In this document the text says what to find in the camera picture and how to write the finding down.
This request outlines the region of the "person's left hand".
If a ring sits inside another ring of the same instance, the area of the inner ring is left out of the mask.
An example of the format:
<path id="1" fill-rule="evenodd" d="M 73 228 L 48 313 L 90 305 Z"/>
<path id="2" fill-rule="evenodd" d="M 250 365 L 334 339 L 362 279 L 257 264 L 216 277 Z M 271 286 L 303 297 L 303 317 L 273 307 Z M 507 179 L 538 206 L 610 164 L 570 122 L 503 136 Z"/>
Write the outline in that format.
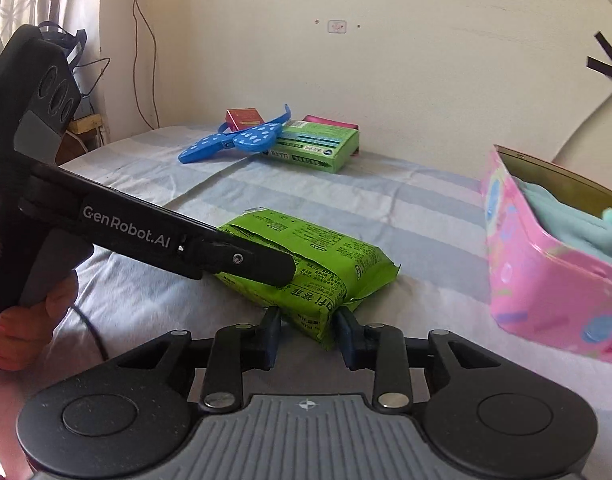
<path id="1" fill-rule="evenodd" d="M 0 314 L 0 370 L 23 370 L 40 356 L 76 301 L 78 288 L 77 272 L 71 271 L 38 304 L 11 307 Z"/>

